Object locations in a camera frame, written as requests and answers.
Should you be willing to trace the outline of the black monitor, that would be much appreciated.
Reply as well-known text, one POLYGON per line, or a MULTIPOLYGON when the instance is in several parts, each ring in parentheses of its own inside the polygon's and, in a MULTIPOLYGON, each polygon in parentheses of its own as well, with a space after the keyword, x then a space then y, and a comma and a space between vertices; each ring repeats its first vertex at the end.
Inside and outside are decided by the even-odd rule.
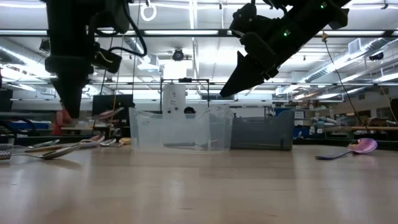
POLYGON ((135 108, 135 106, 132 95, 95 95, 92 117, 128 125, 129 108, 135 108))

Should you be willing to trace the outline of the grey plastic bin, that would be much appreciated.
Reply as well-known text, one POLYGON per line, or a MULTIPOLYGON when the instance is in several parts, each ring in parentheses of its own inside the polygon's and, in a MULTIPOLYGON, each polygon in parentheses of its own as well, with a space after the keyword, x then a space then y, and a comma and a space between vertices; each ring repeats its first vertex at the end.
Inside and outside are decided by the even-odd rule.
POLYGON ((291 151, 294 135, 294 111, 284 110, 277 116, 235 118, 231 145, 237 143, 280 144, 280 147, 233 148, 291 151))

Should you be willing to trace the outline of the black equipment box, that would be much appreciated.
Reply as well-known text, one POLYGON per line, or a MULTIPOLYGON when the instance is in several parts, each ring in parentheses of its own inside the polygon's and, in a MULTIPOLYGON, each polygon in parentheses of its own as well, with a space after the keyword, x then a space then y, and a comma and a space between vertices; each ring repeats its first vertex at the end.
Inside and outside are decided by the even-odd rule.
POLYGON ((11 115, 12 95, 12 90, 0 89, 0 118, 5 118, 11 115))

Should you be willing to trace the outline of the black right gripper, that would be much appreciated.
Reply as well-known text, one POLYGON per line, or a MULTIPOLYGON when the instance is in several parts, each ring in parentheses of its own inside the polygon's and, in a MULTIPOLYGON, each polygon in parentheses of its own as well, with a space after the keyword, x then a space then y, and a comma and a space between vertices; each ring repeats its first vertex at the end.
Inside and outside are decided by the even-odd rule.
POLYGON ((220 91, 231 96, 275 77, 279 67, 300 49, 300 24, 296 21, 244 21, 238 37, 246 55, 237 51, 237 65, 220 91))

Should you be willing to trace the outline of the silver ventilation duct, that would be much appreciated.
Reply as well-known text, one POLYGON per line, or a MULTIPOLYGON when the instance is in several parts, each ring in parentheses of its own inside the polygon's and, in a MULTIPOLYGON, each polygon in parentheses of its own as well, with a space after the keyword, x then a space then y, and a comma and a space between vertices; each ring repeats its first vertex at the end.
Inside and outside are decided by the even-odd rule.
POLYGON ((326 62, 309 71, 300 80, 300 83, 310 83, 318 78, 324 77, 334 72, 336 69, 338 70, 353 63, 355 60, 381 52, 396 41, 398 41, 398 38, 394 37, 379 37, 376 39, 361 38, 361 51, 359 53, 350 55, 348 49, 340 54, 330 54, 330 52, 327 52, 326 62))

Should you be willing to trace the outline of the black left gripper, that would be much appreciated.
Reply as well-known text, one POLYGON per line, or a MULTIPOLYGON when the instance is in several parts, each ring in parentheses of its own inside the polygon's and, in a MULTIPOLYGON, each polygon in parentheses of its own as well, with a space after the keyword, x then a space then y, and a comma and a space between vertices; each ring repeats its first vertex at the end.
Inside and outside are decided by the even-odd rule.
POLYGON ((50 55, 45 59, 45 69, 58 76, 51 80, 52 85, 69 115, 79 118, 83 89, 90 83, 88 75, 93 73, 91 62, 84 57, 50 55))

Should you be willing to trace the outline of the iridescent rainbow spoon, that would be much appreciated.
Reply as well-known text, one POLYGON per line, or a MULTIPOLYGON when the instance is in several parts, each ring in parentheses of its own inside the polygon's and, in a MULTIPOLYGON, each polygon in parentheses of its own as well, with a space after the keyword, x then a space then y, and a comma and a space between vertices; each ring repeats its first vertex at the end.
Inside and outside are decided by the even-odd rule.
POLYGON ((315 156, 317 160, 334 160, 347 154, 368 154, 377 149, 378 143, 372 138, 360 138, 347 145, 346 152, 339 152, 328 156, 315 156))
POLYGON ((96 135, 93 136, 89 139, 84 139, 79 143, 79 146, 81 149, 86 149, 86 148, 92 148, 92 147, 98 147, 101 142, 104 141, 104 136, 103 135, 96 135))

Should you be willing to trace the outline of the white machine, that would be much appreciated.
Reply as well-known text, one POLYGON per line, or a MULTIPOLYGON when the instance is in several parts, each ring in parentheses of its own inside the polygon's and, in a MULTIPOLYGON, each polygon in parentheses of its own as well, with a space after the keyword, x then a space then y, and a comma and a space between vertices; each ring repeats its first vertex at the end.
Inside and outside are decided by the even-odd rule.
POLYGON ((184 115, 186 107, 186 86, 169 84, 162 90, 162 113, 166 116, 184 115))

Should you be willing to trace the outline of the blue storage bin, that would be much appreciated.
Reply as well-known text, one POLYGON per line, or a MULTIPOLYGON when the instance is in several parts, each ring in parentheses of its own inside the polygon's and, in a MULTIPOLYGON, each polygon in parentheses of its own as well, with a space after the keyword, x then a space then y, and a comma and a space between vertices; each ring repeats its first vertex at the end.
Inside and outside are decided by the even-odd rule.
POLYGON ((9 122, 8 125, 12 128, 16 129, 32 129, 35 127, 35 129, 48 129, 50 127, 50 123, 26 123, 23 121, 18 121, 18 122, 9 122))
POLYGON ((294 137, 298 138, 299 136, 306 138, 309 135, 310 128, 308 126, 295 126, 294 127, 294 137))

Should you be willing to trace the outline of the wooden workbench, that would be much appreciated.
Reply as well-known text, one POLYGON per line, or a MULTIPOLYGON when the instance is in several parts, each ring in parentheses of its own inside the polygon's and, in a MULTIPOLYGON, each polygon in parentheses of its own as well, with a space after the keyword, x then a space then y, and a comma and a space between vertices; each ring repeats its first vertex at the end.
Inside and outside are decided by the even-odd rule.
POLYGON ((335 126, 335 127, 324 128, 324 132, 350 132, 350 131, 398 131, 398 127, 335 126))

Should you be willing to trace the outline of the white led strip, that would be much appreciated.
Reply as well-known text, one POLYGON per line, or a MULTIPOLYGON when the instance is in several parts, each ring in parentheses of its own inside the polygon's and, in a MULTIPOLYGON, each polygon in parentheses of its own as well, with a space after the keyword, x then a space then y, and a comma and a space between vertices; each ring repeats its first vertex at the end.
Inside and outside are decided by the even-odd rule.
POLYGON ((0 35, 47 35, 46 30, 0 30, 0 35))
POLYGON ((322 35, 326 33, 331 36, 349 36, 349 35, 382 35, 383 30, 324 30, 320 31, 317 35, 322 35))
POLYGON ((217 30, 145 30, 145 35, 218 35, 217 30))

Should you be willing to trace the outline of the white air vent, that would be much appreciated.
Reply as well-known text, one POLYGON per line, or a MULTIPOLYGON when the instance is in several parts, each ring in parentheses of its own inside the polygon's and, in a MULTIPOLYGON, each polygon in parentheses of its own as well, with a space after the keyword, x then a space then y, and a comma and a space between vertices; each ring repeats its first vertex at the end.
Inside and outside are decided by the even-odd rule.
POLYGON ((361 51, 361 38, 357 38, 348 44, 348 52, 350 55, 354 55, 361 51))

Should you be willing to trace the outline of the thin black stand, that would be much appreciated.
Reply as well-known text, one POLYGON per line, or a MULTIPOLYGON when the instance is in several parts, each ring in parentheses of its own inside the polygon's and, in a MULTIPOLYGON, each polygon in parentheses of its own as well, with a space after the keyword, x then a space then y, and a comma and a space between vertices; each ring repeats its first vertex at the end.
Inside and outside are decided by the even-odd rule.
POLYGON ((200 85, 200 86, 202 86, 202 82, 206 82, 207 83, 207 87, 206 87, 206 91, 207 91, 207 97, 208 97, 208 99, 207 99, 207 107, 209 107, 210 106, 210 80, 209 79, 202 79, 202 78, 178 78, 178 79, 164 79, 164 78, 161 78, 160 79, 160 102, 159 102, 159 106, 160 106, 160 109, 162 109, 162 107, 163 107, 163 90, 164 90, 164 87, 163 87, 163 83, 164 82, 166 82, 166 81, 169 81, 170 83, 173 83, 173 82, 178 82, 178 83, 195 83, 196 85, 200 85))

